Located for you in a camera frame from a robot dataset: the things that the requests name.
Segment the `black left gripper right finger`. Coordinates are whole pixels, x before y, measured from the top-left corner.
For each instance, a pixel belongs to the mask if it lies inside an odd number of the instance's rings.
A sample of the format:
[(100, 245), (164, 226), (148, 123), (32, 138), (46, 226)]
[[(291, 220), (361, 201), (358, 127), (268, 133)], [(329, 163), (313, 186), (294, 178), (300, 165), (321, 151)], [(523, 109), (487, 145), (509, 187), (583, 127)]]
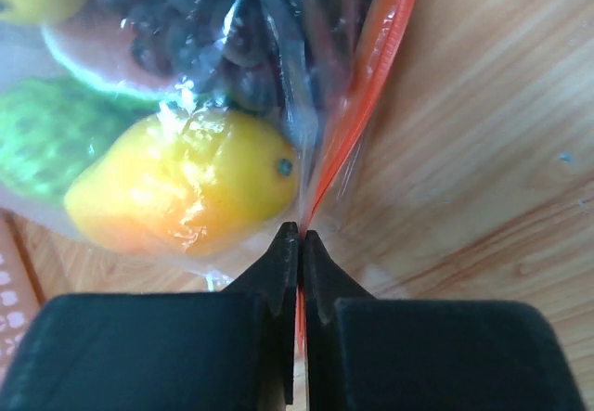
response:
[(548, 320), (513, 301), (386, 300), (301, 250), (312, 410), (582, 410)]

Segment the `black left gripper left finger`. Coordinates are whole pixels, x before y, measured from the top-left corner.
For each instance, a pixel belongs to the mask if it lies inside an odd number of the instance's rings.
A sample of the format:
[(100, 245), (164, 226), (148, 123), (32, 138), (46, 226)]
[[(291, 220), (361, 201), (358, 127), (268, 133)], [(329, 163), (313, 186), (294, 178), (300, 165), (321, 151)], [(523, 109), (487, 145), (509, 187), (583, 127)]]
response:
[(5, 410), (283, 410), (293, 402), (299, 233), (217, 292), (77, 293), (19, 343)]

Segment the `orange yellow fake mango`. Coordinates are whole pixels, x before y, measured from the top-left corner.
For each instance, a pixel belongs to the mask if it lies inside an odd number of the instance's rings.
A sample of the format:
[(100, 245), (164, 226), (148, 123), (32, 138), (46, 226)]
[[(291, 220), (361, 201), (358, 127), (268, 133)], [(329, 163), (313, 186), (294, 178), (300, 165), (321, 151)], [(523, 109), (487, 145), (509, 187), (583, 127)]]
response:
[(64, 207), (106, 249), (205, 256), (284, 213), (300, 176), (298, 151), (265, 120), (233, 109), (162, 111), (87, 168)]

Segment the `clear zip top bag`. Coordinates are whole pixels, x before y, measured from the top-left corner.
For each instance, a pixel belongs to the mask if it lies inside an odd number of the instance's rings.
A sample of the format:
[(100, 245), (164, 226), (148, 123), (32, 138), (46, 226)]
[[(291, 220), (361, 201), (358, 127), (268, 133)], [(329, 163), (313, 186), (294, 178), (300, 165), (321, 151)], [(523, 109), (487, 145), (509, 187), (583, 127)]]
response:
[(1, 0), (1, 208), (228, 285), (341, 207), (415, 0)]

